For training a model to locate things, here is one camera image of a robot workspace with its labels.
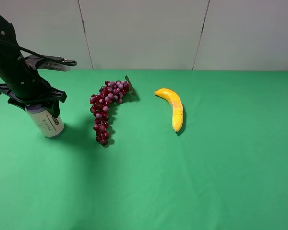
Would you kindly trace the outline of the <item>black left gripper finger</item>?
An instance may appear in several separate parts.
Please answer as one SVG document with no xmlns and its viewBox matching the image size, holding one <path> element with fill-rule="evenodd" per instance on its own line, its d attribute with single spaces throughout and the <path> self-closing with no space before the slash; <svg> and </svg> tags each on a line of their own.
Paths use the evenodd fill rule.
<svg viewBox="0 0 288 230">
<path fill-rule="evenodd" d="M 43 108 L 47 110 L 53 118 L 58 118 L 60 115 L 59 101 L 47 101 L 43 103 Z"/>
</svg>

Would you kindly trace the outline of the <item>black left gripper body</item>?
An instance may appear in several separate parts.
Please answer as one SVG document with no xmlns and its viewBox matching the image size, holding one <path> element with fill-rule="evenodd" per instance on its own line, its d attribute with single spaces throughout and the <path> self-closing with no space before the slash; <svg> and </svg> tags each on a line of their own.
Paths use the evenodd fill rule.
<svg viewBox="0 0 288 230">
<path fill-rule="evenodd" d="M 55 57 L 53 62 L 66 65 L 63 58 Z M 40 104 L 58 100 L 65 102 L 65 91 L 58 90 L 39 75 L 38 70 L 32 69 L 25 58 L 0 63 L 0 95 L 9 97 L 8 103 L 24 109 L 26 105 Z"/>
</svg>

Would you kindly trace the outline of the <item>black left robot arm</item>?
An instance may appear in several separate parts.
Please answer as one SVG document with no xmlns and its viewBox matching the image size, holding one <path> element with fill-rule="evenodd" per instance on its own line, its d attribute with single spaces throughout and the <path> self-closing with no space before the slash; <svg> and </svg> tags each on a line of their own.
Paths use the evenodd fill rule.
<svg viewBox="0 0 288 230">
<path fill-rule="evenodd" d="M 56 56 L 44 56 L 26 51 L 18 45 L 14 26 L 0 15 L 0 95 L 9 97 L 8 103 L 21 109 L 28 105 L 40 105 L 54 118 L 60 115 L 59 103 L 65 102 L 67 95 L 50 85 L 39 75 L 38 69 L 46 64 L 52 70 L 52 64 L 74 66 L 75 61 L 69 62 Z"/>
</svg>

